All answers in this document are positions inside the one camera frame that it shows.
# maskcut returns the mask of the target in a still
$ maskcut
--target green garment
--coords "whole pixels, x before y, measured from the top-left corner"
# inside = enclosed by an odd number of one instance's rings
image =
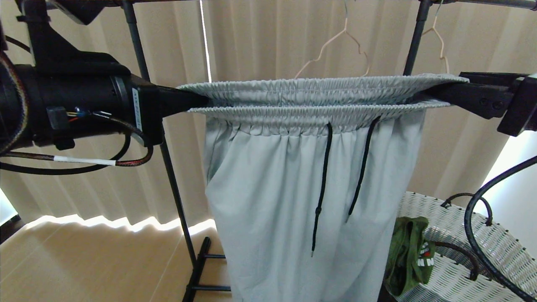
[[[434,243],[425,240],[423,231],[429,221],[425,217],[399,217],[391,238],[384,285],[395,296],[427,284],[434,266]]]

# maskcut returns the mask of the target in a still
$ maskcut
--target black metal pole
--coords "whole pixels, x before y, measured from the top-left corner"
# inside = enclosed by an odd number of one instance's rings
[[[425,26],[425,21],[427,21],[427,15],[429,14],[431,5],[431,0],[420,0],[416,26],[414,27],[414,35],[412,36],[412,42],[410,43],[410,49],[408,50],[407,62],[404,66],[403,75],[412,74],[414,62],[416,62],[416,56],[418,55],[419,43],[422,40],[423,27]]]
[[[144,80],[150,81],[149,72],[147,70],[146,58],[143,55],[142,42],[140,40],[140,33],[138,32],[138,25],[136,24],[136,15],[134,13],[133,2],[123,0],[123,10],[125,12],[125,18],[130,30],[130,37],[132,38],[134,45],[134,52],[136,53],[136,59],[138,60],[138,67],[140,67],[140,73]],[[179,187],[177,187],[177,180],[175,173],[173,172],[173,164],[171,162],[170,151],[168,150],[168,144],[166,143],[166,136],[162,133],[161,152],[164,159],[164,166],[168,173],[168,180],[170,181],[171,192],[175,205],[177,206],[177,212],[179,213],[179,219],[181,220],[181,227],[185,236],[186,246],[188,248],[188,254],[192,261],[192,267],[196,266],[196,253],[194,246],[192,245],[192,239],[190,238],[190,232],[188,231],[188,225],[186,224],[185,211],[183,209],[183,203],[181,202],[181,195],[179,194]]]

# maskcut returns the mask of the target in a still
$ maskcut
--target white wicker basket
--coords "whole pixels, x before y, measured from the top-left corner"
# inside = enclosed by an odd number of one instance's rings
[[[425,237],[431,241],[455,244],[471,251],[463,225],[464,209],[458,206],[441,207],[442,200],[407,192],[399,205],[398,216],[427,217],[429,226]],[[512,282],[537,296],[537,261],[499,224],[486,226],[486,217],[474,213],[473,227],[477,242],[491,262]],[[521,301],[509,289],[490,279],[483,269],[476,281],[471,281],[470,261],[459,252],[438,247],[434,269],[428,284],[420,284],[398,301]]]

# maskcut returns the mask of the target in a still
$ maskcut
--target beige clothes hanger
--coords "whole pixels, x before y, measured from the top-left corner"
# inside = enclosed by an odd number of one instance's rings
[[[300,69],[300,71],[295,75],[295,78],[298,78],[298,76],[304,71],[304,69],[306,67],[308,67],[308,65],[312,62],[317,62],[321,59],[321,57],[323,56],[323,51],[324,49],[326,48],[326,46],[328,46],[328,44],[332,43],[334,40],[336,40],[339,36],[341,35],[344,35],[346,34],[347,36],[349,36],[357,45],[358,45],[358,54],[364,54],[364,56],[366,57],[366,60],[367,60],[367,70],[366,72],[362,75],[362,76],[366,76],[368,73],[369,73],[369,57],[367,56],[367,53],[366,52],[362,52],[361,50],[361,46],[360,46],[360,42],[358,42],[358,39],[356,39],[355,37],[353,37],[353,35],[351,35],[348,31],[347,31],[347,23],[349,22],[349,16],[348,16],[348,12],[347,12],[347,0],[344,0],[345,1],[345,27],[343,27],[343,30],[340,31],[338,34],[336,34],[335,36],[333,36],[332,38],[330,38],[328,41],[326,41],[326,43],[323,45],[323,47],[321,47],[321,52],[319,52],[319,57],[317,57],[316,59],[314,60],[309,60],[308,62],[306,62],[306,64],[304,64],[304,66],[302,66],[302,68]]]
[[[442,6],[442,3],[444,3],[444,0],[440,1],[440,5],[438,5],[438,9],[437,9],[437,12],[436,14],[434,15],[434,21],[433,21],[433,26],[426,30],[423,34],[422,34],[422,37],[424,35],[426,35],[427,33],[429,32],[434,32],[436,34],[436,36],[438,37],[438,40],[440,40],[440,59],[441,60],[444,60],[445,64],[446,64],[446,73],[449,74],[449,62],[447,60],[447,57],[444,56],[444,48],[445,48],[445,45],[444,45],[444,40],[442,39],[442,36],[440,35],[440,33],[437,31],[436,29],[436,22],[437,22],[437,19],[438,19],[438,11],[440,10],[440,7]]]

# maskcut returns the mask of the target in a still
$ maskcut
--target beige tile floor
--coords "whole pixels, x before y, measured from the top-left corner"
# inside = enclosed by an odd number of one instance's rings
[[[203,238],[222,253],[216,230]],[[0,245],[0,301],[181,301],[192,267],[176,228],[138,232],[104,224],[44,222],[24,227]],[[208,260],[201,281],[227,285],[225,260]],[[231,301],[230,293],[198,292],[196,301]]]

